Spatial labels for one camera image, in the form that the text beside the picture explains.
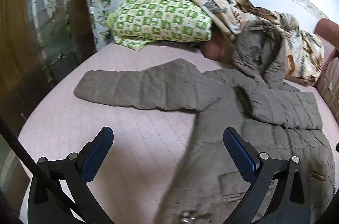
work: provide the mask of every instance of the pillow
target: pillow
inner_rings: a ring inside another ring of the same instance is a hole
[[[139,48],[139,42],[146,45],[157,40],[208,41],[211,23],[211,18],[189,0],[126,0],[107,19],[118,44],[128,39]]]

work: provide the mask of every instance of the bed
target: bed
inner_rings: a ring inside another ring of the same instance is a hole
[[[193,63],[201,72],[227,67],[204,58],[197,49],[148,45],[136,52],[111,43],[44,98],[25,123],[20,142],[35,161],[41,156],[58,160],[79,152],[102,127],[111,127],[114,144],[88,187],[115,223],[151,223],[187,146],[195,115],[94,104],[76,98],[73,90],[89,70],[144,70],[177,58]],[[315,94],[323,132],[334,149],[339,127],[328,107],[315,88],[293,85]],[[21,218],[25,219],[25,201],[23,208]]]

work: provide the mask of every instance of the blue gripper pad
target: blue gripper pad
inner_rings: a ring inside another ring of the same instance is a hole
[[[92,142],[87,143],[79,153],[81,180],[84,183],[93,181],[102,162],[113,144],[113,130],[104,127]]]
[[[250,143],[245,142],[233,127],[224,130],[223,140],[242,178],[247,182],[254,183],[258,177],[256,171],[260,166],[255,148]]]

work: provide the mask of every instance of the metal bolt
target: metal bolt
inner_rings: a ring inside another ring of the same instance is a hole
[[[295,162],[295,163],[299,163],[300,160],[297,156],[293,156],[292,161]]]
[[[39,158],[38,163],[42,164],[43,162],[45,162],[45,160],[46,160],[45,157],[41,157],[41,158]]]
[[[260,158],[267,160],[269,158],[269,156],[268,156],[267,153],[263,152],[263,153],[260,153]]]
[[[73,152],[73,153],[71,153],[70,155],[68,155],[68,159],[74,160],[74,159],[77,158],[77,156],[78,156],[78,155],[77,155],[75,152]]]
[[[190,219],[190,213],[189,212],[187,212],[187,211],[183,211],[182,213],[181,213],[181,223],[187,223],[187,222],[189,222],[189,219]]]

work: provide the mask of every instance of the sofa armrest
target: sofa armrest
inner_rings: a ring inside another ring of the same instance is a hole
[[[339,25],[337,23],[323,18],[317,23],[314,33],[326,39],[339,50]]]

